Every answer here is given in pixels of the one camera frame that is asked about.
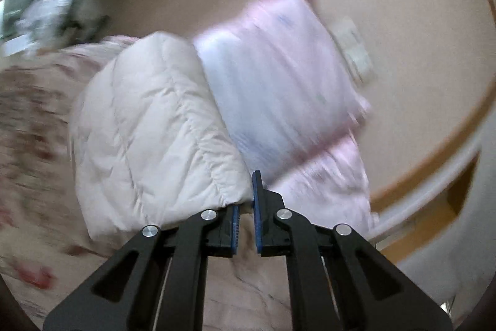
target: floral bedspread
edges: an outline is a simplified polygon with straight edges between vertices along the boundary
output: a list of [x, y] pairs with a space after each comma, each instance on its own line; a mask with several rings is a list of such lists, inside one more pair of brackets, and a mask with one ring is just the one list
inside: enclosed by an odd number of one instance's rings
[[68, 116], [91, 77], [134, 41], [106, 38], [0, 71], [0, 273], [39, 327], [112, 253], [87, 236]]

